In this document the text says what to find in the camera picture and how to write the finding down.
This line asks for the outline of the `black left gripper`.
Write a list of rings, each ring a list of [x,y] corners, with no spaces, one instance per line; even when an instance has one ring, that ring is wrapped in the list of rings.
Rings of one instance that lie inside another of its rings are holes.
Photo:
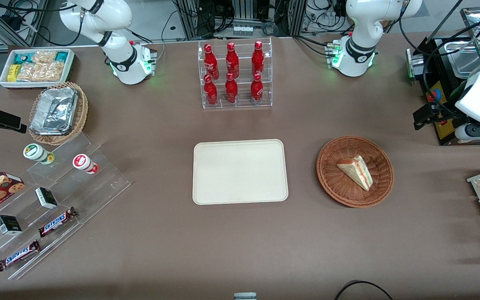
[[[415,130],[420,130],[425,125],[448,120],[448,110],[436,102],[428,102],[413,113]]]

